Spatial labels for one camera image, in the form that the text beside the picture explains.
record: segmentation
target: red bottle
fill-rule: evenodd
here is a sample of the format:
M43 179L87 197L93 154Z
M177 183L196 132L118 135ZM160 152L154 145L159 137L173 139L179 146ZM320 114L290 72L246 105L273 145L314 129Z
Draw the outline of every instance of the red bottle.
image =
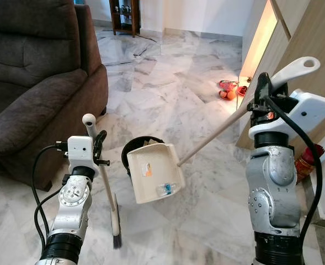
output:
M323 146L315 144L315 148L317 149L318 156L321 157L325 152ZM295 161L295 166L297 169L297 183L309 176L309 174L315 168L314 164L315 160L313 158L312 151L307 147L302 155Z

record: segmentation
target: brown sofa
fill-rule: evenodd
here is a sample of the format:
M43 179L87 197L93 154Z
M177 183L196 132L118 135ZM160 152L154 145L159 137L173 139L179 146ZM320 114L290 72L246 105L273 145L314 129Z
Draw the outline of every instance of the brown sofa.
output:
M0 173L30 184L37 153L84 134L82 116L104 114L107 100L88 6L0 0ZM62 153L45 153L35 186L48 190L63 162Z

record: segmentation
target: marble floor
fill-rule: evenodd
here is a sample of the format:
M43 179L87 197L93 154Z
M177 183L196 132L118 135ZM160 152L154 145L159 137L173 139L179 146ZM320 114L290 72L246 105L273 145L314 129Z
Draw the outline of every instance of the marble floor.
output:
M183 165L186 187L163 200L136 204L120 159L124 145L141 135L175 144L183 157L235 111L235 100L218 97L217 82L237 79L242 43L201 39L192 32L157 40L96 31L109 79L108 111L97 127L108 132L103 154L111 160L107 172L120 205L123 247L113 250L109 204L103 181L95 179L79 264L251 264L244 174L249 152L235 146L237 123ZM58 171L51 191L60 186L67 166ZM31 265L39 259L34 209L28 186L0 176L0 264ZM57 200L44 209L51 221ZM303 252L307 265L325 264L325 229L311 225Z

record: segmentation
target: dustpan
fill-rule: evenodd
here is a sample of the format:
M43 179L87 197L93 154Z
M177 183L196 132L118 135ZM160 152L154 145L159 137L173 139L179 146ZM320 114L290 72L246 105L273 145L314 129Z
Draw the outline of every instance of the dustpan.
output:
M312 67L305 66L307 61ZM306 75L318 69L319 61L314 57L301 57L285 66L272 78L274 88L298 76ZM211 140L221 134L247 112L247 105L253 97L242 103L228 119L209 137L194 147L182 160L179 160L173 144L153 144L135 149L127 154L131 179L137 203L147 203L163 199L178 192L185 186L181 165L194 156Z
M152 144L127 154L136 202L171 196L185 186L173 144Z

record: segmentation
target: black power cord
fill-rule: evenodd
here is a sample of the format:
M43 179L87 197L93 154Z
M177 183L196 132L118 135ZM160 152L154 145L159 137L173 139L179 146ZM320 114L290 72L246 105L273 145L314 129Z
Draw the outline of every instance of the black power cord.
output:
M35 219L35 226L36 226L36 229L37 229L37 232L39 233L39 236L41 238L41 245L42 245L42 250L41 250L41 253L43 253L44 249L45 249L45 246L46 246L46 241L45 241L45 237L43 236L42 234L42 231L41 231L41 228L40 228L40 225L39 225L39 221L38 221L38 214L39 214L39 211L41 211L42 209L42 205L48 201L49 199L51 199L53 196L55 196L56 194L58 194L60 191L61 191L62 187L57 190L56 192L52 193L51 195L49 195L47 198L45 198L43 201L41 201L39 203L39 205L37 205L36 209L35 209L35 214L34 214L34 219Z
M296 124L294 121L292 121L285 112L283 112L273 101L269 96L264 97L265 101L269 104L269 106L272 108L273 111L275 111L283 120L290 126L306 143L306 145L309 147L313 154L313 158L315 161L316 166L316 173L317 173L317 187L315 192L315 197L313 199L312 205L308 211L307 218L305 220L305 223L303 224L301 233L300 233L300 242L301 242L301 248L303 246L303 242L305 240L306 232L308 230L309 225L311 224L311 220L314 216L314 213L317 209L319 200L321 198L322 194L322 187L323 187L323 173L322 173L322 164L321 160L319 159L317 149L315 148L314 143L311 141L311 139L308 137L308 135Z
M36 191L36 189L35 189L35 170L36 170L36 165L37 165L38 160L40 159L41 155L42 155L45 151L47 151L47 150L49 150L49 149L51 149L51 148L57 148L57 146L56 146L56 145L50 145L50 146L47 146L47 147L43 148L43 149L42 149L42 150L37 154L36 159L35 159L35 162L34 162L34 165L33 165L33 167L32 167L32 174L31 174L31 189L32 189L32 193L33 193L33 195L34 195L34 197L35 197L35 200L36 200L37 206L40 205L40 199L39 199L39 197L38 197L38 195L37 195L37 191ZM40 210L40 214L41 214L41 217L42 217L43 223L44 223L44 225L45 225L46 235L48 235L48 233L49 233L50 230L49 230L49 227L48 227L48 223L47 223L46 215L45 215L45 213L43 212L43 209L42 209L41 206L39 207L39 210Z

